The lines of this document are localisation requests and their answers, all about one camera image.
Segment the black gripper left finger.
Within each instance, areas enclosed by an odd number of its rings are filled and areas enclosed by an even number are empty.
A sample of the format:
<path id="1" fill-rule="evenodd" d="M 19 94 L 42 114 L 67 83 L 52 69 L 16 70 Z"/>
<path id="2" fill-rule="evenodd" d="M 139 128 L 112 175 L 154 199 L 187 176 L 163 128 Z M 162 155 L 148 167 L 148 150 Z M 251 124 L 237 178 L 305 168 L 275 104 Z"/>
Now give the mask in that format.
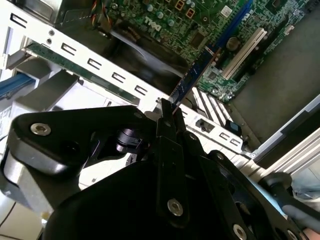
<path id="1" fill-rule="evenodd" d="M 132 105 L 22 114 L 9 130 L 4 175 L 32 210 L 51 217 L 82 191 L 78 182 L 84 168 L 132 153 L 135 163 L 158 167 L 157 189 L 166 195 L 162 176 L 186 183 L 177 131 L 175 112 L 165 99 L 157 120 Z"/>

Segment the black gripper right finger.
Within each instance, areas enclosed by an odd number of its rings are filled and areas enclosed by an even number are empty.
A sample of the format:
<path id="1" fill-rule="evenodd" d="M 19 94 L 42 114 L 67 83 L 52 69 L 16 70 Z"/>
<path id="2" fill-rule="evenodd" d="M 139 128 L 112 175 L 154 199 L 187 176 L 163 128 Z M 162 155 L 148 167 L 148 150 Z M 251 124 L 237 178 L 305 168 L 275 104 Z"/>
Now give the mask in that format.
<path id="1" fill-rule="evenodd" d="M 174 122 L 192 159 L 199 162 L 217 217 L 223 224 L 223 240 L 317 240 L 320 213 L 291 196 L 292 178 L 272 172 L 258 184 L 275 199 L 282 210 L 263 196 L 253 183 L 218 150 L 206 154 L 197 137 L 186 130 L 183 113 L 174 111 Z"/>

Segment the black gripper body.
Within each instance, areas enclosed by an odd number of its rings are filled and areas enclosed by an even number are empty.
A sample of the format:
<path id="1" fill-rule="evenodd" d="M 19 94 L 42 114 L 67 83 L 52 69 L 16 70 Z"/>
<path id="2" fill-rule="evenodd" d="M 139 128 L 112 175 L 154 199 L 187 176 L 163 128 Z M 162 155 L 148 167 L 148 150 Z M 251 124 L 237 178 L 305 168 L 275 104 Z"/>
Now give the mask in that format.
<path id="1" fill-rule="evenodd" d="M 158 167 L 133 163 L 65 200 L 51 215 L 46 240 L 224 240 L 225 222 L 207 184 L 185 174 L 185 185 Z"/>

